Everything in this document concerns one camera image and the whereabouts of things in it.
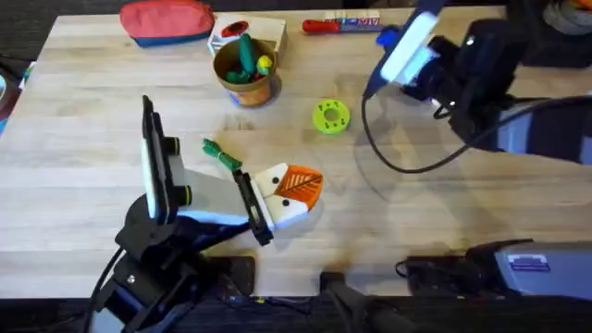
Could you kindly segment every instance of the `green ring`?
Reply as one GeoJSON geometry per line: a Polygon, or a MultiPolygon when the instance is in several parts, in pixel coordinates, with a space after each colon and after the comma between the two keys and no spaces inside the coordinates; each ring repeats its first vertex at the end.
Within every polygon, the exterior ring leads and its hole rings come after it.
{"type": "Polygon", "coordinates": [[[339,134],[348,128],[350,124],[350,110],[344,103],[338,100],[325,100],[314,108],[314,126],[325,134],[339,134]],[[337,111],[338,118],[330,121],[325,117],[328,109],[337,111]]]}

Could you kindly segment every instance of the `box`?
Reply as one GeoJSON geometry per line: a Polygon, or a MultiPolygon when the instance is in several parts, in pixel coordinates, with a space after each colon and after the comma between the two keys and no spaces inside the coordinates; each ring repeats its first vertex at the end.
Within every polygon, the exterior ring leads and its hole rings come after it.
{"type": "Polygon", "coordinates": [[[239,39],[238,36],[222,38],[221,32],[228,25],[238,22],[247,21],[249,28],[247,33],[252,38],[269,43],[276,53],[276,59],[279,62],[281,53],[286,48],[287,32],[286,20],[278,18],[257,18],[239,14],[218,14],[216,17],[216,24],[212,29],[212,34],[207,40],[207,47],[212,56],[216,55],[219,50],[226,43],[239,39]]]}

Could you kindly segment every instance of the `red handle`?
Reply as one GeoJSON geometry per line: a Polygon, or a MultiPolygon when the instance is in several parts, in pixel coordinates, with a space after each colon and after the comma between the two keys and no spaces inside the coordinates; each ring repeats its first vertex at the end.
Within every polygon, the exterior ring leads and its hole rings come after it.
{"type": "Polygon", "coordinates": [[[316,19],[306,19],[302,23],[306,33],[337,33],[341,31],[339,22],[324,22],[316,19]]]}

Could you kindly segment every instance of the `marker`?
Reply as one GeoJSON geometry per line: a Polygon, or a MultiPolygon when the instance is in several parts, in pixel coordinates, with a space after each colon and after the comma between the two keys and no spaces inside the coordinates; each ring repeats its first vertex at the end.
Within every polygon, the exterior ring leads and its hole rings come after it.
{"type": "Polygon", "coordinates": [[[381,32],[383,28],[381,25],[359,26],[316,19],[306,19],[302,23],[302,29],[306,33],[381,32]]]}

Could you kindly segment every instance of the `pen holder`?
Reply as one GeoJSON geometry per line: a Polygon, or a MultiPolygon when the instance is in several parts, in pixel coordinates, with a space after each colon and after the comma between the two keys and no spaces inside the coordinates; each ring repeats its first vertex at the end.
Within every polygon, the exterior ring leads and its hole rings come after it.
{"type": "Polygon", "coordinates": [[[269,56],[273,61],[269,74],[259,80],[236,84],[226,81],[226,74],[233,70],[239,61],[239,41],[233,41],[222,46],[214,57],[214,71],[220,83],[228,90],[230,98],[240,106],[259,106],[268,102],[274,94],[272,80],[276,75],[276,53],[267,43],[252,39],[255,59],[259,56],[269,56]]]}

